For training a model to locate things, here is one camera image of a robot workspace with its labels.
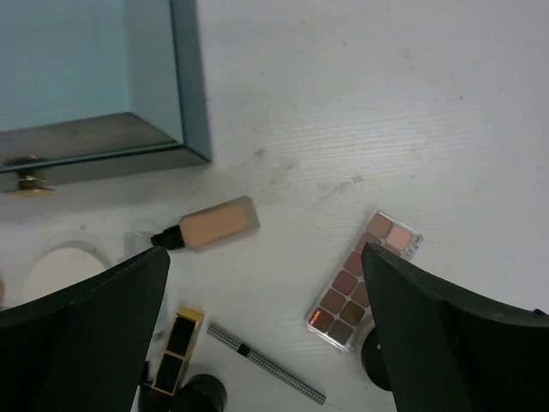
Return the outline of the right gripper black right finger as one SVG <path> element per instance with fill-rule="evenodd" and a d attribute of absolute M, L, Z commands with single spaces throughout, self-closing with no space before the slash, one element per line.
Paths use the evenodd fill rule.
<path fill-rule="evenodd" d="M 398 410 L 547 410 L 545 312 L 476 294 L 379 245 L 361 260 Z"/>

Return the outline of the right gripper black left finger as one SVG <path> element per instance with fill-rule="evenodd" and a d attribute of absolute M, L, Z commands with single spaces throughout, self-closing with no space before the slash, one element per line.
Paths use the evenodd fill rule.
<path fill-rule="evenodd" d="M 3 411 L 128 411 L 170 258 L 150 248 L 96 276 L 1 312 Z"/>

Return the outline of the black lid powder jar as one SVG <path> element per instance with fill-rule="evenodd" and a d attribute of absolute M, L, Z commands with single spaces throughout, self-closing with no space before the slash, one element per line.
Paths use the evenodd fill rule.
<path fill-rule="evenodd" d="M 366 333 L 360 345 L 359 357 L 370 381 L 384 391 L 392 391 L 376 327 Z"/>

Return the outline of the brown eyeshadow palette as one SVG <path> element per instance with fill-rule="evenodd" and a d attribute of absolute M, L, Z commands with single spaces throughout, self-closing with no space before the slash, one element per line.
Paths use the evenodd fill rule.
<path fill-rule="evenodd" d="M 307 329 L 341 352 L 352 351 L 360 327 L 371 316 L 361 262 L 365 245 L 380 245 L 411 260 L 422 242 L 422 235 L 410 226 L 379 209 L 373 210 L 312 303 L 305 317 Z"/>

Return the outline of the black round cosmetic jar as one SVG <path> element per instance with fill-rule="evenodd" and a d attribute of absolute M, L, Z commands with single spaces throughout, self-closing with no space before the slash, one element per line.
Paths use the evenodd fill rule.
<path fill-rule="evenodd" d="M 210 374 L 197 374 L 179 390 L 171 412 L 223 412 L 226 388 Z"/>

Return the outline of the houndstooth eyeliner pen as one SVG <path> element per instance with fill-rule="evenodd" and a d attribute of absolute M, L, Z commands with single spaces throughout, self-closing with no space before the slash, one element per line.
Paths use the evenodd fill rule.
<path fill-rule="evenodd" d="M 244 342 L 239 337 L 231 334 L 218 324 L 210 322 L 207 328 L 207 334 L 213 337 L 218 342 L 224 344 L 246 360 L 252 362 L 256 366 L 260 367 L 263 371 L 277 378 L 282 383 L 290 386 L 301 395 L 309 398 L 311 401 L 318 405 L 324 405 L 326 402 L 326 396 L 313 386 L 306 383 L 296 374 L 292 373 L 289 369 L 280 365 L 275 360 L 272 360 L 267 355 L 261 353 L 255 348 L 251 347 L 248 343 Z"/>

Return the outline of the clear acrylic drawer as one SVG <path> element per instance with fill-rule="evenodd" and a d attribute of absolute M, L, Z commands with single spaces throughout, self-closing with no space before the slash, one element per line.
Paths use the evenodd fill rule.
<path fill-rule="evenodd" d="M 57 161 L 15 158 L 1 165 L 1 192 L 15 190 L 23 176 L 34 176 L 41 184 L 52 187 L 208 163 L 208 160 L 186 149 Z"/>

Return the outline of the beige foundation bottle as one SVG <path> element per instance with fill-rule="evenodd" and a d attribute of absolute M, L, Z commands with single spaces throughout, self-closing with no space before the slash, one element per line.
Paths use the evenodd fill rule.
<path fill-rule="evenodd" d="M 250 233 L 261 226 L 248 196 L 183 216 L 179 222 L 151 237 L 153 246 L 169 251 L 199 250 Z"/>

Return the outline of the white round powder puff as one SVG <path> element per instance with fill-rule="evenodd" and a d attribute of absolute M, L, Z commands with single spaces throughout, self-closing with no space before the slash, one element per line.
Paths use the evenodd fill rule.
<path fill-rule="evenodd" d="M 28 303 L 96 276 L 111 262 L 94 245 L 70 241 L 49 249 L 29 271 L 22 302 Z"/>

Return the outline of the teal drawer organizer box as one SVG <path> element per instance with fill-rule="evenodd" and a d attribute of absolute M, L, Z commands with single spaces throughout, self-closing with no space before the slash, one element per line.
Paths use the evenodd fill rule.
<path fill-rule="evenodd" d="M 194 1 L 4 1 L 1 169 L 211 160 Z"/>

